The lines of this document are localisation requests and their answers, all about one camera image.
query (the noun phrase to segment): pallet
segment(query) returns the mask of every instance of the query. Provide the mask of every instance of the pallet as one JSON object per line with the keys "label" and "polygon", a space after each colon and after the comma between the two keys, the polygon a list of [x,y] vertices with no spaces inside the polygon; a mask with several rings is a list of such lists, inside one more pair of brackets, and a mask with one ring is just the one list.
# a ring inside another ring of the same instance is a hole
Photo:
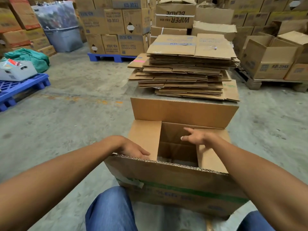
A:
{"label": "pallet", "polygon": [[237,75],[243,80],[246,86],[250,90],[259,90],[262,83],[264,82],[283,82],[291,83],[292,88],[297,92],[306,92],[308,89],[308,81],[297,81],[297,80],[284,80],[284,79],[267,79],[267,78],[251,78],[249,73],[244,70],[241,66],[238,66],[234,69],[237,72]]}
{"label": "pallet", "polygon": [[103,58],[113,58],[114,62],[123,62],[123,58],[132,58],[135,59],[137,56],[123,56],[118,54],[93,54],[88,53],[91,62],[101,61]]}
{"label": "pallet", "polygon": [[16,105],[14,95],[31,87],[41,90],[46,86],[50,86],[48,77],[48,74],[38,73],[21,82],[0,80],[0,112],[4,112],[9,107]]}

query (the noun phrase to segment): blue plastic pallet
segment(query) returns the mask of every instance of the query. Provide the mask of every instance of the blue plastic pallet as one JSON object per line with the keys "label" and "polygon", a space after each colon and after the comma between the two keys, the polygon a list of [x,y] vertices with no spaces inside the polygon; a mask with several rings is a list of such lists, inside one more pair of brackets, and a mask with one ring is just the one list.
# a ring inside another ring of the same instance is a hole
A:
{"label": "blue plastic pallet", "polygon": [[135,59],[137,56],[123,56],[118,54],[93,54],[88,53],[91,62],[98,62],[102,58],[114,58],[115,62],[123,62],[122,58],[133,58]]}
{"label": "blue plastic pallet", "polygon": [[0,112],[7,110],[8,107],[16,105],[13,96],[30,88],[44,89],[50,86],[48,74],[38,73],[24,81],[12,82],[0,80]]}

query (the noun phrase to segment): hand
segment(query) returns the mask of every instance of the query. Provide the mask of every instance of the hand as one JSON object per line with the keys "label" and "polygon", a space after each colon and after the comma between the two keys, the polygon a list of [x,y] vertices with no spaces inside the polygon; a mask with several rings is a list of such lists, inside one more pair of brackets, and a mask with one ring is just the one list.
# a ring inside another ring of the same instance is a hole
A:
{"label": "hand", "polygon": [[123,136],[116,137],[120,138],[120,147],[115,151],[116,153],[141,159],[148,159],[150,153],[144,150],[138,144]]}
{"label": "hand", "polygon": [[205,133],[202,131],[198,131],[192,128],[184,127],[184,130],[187,130],[191,135],[189,136],[182,136],[182,141],[188,141],[190,143],[196,145],[204,145],[205,144]]}

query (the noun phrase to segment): person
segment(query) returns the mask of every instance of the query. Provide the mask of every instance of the person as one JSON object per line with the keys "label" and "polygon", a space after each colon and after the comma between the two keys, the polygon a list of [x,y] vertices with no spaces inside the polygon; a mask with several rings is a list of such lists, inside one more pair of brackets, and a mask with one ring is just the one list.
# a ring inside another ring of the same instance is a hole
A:
{"label": "person", "polygon": [[[213,148],[229,174],[258,211],[249,213],[238,231],[308,230],[308,186],[251,152],[240,149],[210,132],[185,128],[182,141]],[[110,154],[116,152],[147,158],[149,152],[123,136],[60,155],[0,184],[0,230],[27,230],[58,204]],[[87,231],[137,230],[125,189],[112,187],[89,207]]]}

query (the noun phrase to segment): wooden pallet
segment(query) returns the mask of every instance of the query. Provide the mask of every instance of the wooden pallet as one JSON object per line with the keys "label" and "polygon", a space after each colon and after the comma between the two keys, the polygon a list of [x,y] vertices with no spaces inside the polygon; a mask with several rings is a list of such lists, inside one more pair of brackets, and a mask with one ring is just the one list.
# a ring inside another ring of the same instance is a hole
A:
{"label": "wooden pallet", "polygon": [[234,69],[236,74],[244,81],[250,90],[259,90],[263,82],[283,82],[292,83],[292,88],[297,92],[306,92],[308,81],[295,81],[283,79],[251,78],[251,76],[241,66]]}

